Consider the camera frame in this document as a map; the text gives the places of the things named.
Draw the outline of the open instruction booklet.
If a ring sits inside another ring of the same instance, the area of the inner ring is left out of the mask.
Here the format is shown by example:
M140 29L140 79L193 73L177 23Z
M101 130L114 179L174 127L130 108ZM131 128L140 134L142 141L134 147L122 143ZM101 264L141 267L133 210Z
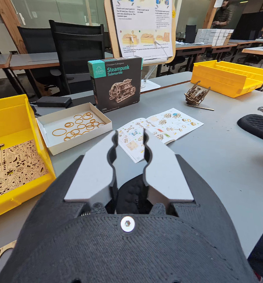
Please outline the open instruction booklet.
M204 123L172 108L148 118L137 118L120 127L118 145L134 163L144 158L144 130L167 145L190 133Z

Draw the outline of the long background desk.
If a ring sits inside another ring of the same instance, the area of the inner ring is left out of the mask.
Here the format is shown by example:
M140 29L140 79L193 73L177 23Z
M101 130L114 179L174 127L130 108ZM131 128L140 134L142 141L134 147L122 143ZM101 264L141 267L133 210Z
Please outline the long background desk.
M212 46L210 44L185 44L176 46L175 57L188 56L186 71L192 71L193 64L199 62L201 55L206 51L211 51L211 54L215 55L215 58L220 59L224 52L234 51L232 58L235 57L237 52L244 48L257 46L257 44L263 44L260 40L230 40L228 44Z

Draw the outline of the yellow bin with wooden sheets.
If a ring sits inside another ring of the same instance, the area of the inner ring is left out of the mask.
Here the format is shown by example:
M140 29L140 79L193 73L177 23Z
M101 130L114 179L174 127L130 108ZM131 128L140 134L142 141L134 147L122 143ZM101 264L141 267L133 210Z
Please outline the yellow bin with wooden sheets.
M49 173L0 196L0 215L44 192L56 179L47 147L39 130L34 111L27 95L0 99L0 144L1 149L34 139L37 152Z

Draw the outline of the black power adapter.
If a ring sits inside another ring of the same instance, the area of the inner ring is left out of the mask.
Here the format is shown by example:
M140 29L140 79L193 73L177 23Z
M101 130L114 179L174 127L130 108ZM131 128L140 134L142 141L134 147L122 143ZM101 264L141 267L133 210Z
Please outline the black power adapter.
M44 96L36 101L38 107L67 108L72 103L71 97Z

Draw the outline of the partly built wooden model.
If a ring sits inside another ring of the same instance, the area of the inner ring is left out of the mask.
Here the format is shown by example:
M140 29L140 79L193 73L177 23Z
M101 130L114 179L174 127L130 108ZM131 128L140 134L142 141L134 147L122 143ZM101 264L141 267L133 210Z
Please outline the partly built wooden model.
M184 94L186 104L193 106L199 105L211 90L211 87L208 87L207 90L202 91L202 87L200 87L198 83L200 83L200 81L197 81L197 83L195 83L195 85Z

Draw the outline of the tall black mesh chair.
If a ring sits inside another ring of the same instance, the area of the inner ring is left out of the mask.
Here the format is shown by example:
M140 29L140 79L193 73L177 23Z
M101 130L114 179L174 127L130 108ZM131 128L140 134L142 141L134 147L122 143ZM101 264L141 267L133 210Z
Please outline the tall black mesh chair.
M59 60L57 78L61 95L93 90L88 61L105 58L104 25L90 26L49 20Z

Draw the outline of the grey office desk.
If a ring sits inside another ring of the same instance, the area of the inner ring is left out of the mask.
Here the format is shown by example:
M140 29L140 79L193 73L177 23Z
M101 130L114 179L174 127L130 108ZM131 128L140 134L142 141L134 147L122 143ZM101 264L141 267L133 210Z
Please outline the grey office desk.
M161 90L161 89L165 89L168 87L177 86L179 84L190 82L191 77L192 77L192 72L187 71L187 72L176 73L172 75L155 77L149 80L161 86L158 89L152 90L152 91L156 91L156 90Z

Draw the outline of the loose plywood part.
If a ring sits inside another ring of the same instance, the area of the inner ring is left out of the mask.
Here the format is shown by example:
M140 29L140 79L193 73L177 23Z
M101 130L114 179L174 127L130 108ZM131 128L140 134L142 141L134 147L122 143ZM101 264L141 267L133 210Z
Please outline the loose plywood part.
M9 249L14 249L15 245L16 245L17 240L14 240L12 242L10 242L9 244L2 246L0 248L0 257L3 255L3 253Z

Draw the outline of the pile of tan rubber bands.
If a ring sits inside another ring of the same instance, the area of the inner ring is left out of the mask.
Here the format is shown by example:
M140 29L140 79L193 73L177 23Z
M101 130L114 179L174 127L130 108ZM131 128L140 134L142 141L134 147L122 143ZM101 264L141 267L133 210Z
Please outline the pile of tan rubber bands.
M106 125L104 120L93 111L86 111L63 118L55 126L48 126L47 134L51 138L56 138L58 142L65 142L104 125Z

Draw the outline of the low black mesh chair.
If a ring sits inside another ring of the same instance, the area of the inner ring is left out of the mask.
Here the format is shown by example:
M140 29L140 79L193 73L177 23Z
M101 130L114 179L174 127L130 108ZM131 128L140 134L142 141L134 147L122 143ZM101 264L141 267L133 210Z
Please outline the low black mesh chair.
M35 29L18 27L18 30L28 54L55 53L56 58L58 59L50 28ZM59 66L34 68L30 69L30 72L38 83L45 85L45 90L48 90L50 87L59 88L59 92L53 96L68 95L68 92L63 86Z

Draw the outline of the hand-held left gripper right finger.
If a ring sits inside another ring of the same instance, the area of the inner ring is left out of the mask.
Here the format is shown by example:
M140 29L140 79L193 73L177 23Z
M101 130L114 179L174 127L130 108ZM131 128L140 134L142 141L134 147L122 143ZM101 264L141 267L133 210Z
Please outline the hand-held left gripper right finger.
M176 154L151 132L144 130L143 181L148 187L147 200L155 205L193 202L194 197L179 165Z

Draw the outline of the stack of white boxes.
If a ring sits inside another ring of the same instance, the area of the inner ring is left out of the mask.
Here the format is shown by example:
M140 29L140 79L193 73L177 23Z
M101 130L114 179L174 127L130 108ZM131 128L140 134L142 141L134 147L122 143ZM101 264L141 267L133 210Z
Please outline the stack of white boxes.
M233 31L233 29L198 29L194 42L203 42L212 46L227 45Z

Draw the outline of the laser-cut plywood parts sheet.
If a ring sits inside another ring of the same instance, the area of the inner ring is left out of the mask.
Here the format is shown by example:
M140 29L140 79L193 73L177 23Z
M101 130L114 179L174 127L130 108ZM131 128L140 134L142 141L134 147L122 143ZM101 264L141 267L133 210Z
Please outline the laser-cut plywood parts sheet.
M0 196L49 173L34 139L1 149Z

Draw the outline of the black model kit box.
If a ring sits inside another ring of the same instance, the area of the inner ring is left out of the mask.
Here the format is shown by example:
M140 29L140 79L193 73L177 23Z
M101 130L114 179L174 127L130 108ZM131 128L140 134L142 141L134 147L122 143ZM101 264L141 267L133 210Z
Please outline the black model kit box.
M139 56L88 61L99 111L107 113L140 101L142 64Z

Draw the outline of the shallow white cardboard tray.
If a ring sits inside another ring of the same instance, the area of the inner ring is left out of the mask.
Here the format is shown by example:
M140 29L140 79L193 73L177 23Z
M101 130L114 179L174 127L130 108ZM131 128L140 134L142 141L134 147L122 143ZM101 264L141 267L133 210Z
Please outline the shallow white cardboard tray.
M86 111L93 111L99 118L103 119L106 125L94 129L89 133L83 134L79 137L75 137L69 141L57 141L56 138L51 138L47 134L48 126L50 125L57 125L57 122L63 118L68 118L71 115L76 115ZM96 138L104 133L107 133L112 130L112 121L108 119L101 111L99 111L95 106L91 103L81 104L78 106L74 106L72 108L64 109L61 111L57 111L51 114L43 115L36 119L42 137L45 141L47 149L50 153L55 156L60 154L66 150L69 150L73 147L76 147L86 141L89 141L93 138Z

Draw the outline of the white board stand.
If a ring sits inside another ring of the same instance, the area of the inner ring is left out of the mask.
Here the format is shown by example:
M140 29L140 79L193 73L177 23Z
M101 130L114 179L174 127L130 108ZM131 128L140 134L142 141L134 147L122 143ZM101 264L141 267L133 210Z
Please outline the white board stand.
M150 66L149 71L144 76L144 78L141 80L140 93L152 91L152 90L155 90L161 87L160 85L153 83L152 81L149 80L150 75L155 70L155 68L157 68L157 66L158 65Z

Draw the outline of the background desk with brown edge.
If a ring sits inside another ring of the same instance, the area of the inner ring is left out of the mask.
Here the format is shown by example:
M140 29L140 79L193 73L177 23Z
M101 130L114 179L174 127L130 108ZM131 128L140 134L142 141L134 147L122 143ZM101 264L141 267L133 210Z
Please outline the background desk with brown edge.
M59 59L56 52L12 55L11 70L30 70L33 78L46 86L56 86L56 79L50 70L59 69Z
M0 54L0 69L2 69L5 72L10 84L13 86L12 84L13 76L9 72L10 60L11 60L11 54Z

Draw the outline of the empty yellow plastic bin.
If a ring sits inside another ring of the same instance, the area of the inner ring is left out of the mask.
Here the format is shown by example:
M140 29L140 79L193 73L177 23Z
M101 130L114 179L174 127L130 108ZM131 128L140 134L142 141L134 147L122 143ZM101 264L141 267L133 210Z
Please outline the empty yellow plastic bin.
M236 98L263 85L263 69L217 60L193 64L191 83Z

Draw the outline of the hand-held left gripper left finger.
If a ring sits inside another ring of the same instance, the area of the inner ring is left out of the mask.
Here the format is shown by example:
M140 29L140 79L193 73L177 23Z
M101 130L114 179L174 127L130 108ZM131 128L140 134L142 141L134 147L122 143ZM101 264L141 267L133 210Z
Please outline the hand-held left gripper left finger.
M113 162L117 146L118 132L114 130L85 153L64 201L90 205L116 201L118 188Z

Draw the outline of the black office chair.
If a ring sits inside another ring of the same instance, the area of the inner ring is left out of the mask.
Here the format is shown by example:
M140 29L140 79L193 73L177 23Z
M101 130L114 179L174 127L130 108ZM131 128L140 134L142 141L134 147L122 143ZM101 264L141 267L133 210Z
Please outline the black office chair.
M186 25L185 43L194 43L196 38L196 25Z

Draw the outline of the thin wooden stick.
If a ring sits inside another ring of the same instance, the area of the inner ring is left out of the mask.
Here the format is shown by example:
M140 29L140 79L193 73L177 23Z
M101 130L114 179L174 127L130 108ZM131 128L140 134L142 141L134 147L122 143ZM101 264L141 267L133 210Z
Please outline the thin wooden stick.
M193 108L199 108L199 109L204 109L204 110L209 110L209 111L214 111L212 108L206 108L206 107L201 107L197 105L192 105L192 104L187 104L188 107L193 107Z

